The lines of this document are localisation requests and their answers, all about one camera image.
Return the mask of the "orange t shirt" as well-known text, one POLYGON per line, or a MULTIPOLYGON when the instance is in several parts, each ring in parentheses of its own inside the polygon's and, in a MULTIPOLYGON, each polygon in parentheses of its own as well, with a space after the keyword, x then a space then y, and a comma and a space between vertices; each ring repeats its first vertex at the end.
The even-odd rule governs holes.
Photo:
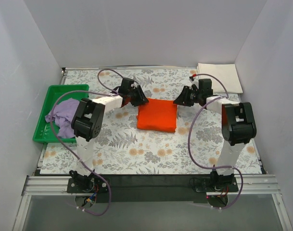
POLYGON ((177 128, 177 105, 169 100, 148 100, 138 108, 137 129, 174 133, 177 128))

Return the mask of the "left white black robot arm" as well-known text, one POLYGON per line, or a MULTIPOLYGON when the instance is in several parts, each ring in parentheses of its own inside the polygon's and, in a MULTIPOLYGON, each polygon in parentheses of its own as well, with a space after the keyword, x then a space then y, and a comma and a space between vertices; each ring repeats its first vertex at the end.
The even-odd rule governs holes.
POLYGON ((74 114, 71 127, 74 130, 78 164, 70 171, 75 185, 82 190, 89 190, 95 182, 93 172, 93 146, 95 138, 102 129, 104 114, 124 107, 128 103, 133 106, 145 105, 149 102, 141 86, 130 78, 124 78, 119 87, 110 94, 103 94, 98 99, 83 98, 74 114))

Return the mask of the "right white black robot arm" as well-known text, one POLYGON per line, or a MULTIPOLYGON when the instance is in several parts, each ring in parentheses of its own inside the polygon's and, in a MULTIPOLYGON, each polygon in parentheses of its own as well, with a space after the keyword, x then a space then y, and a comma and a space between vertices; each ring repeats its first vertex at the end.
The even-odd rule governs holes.
POLYGON ((191 85, 184 86, 174 104, 191 107, 199 104, 202 109, 221 115, 221 131, 224 139, 217 164, 209 167, 209 183, 211 187, 224 188, 233 183, 236 163, 245 145, 256 136, 256 124, 252 106, 249 102, 239 103, 214 94, 212 80, 207 75, 199 79, 194 74, 190 78, 191 85))

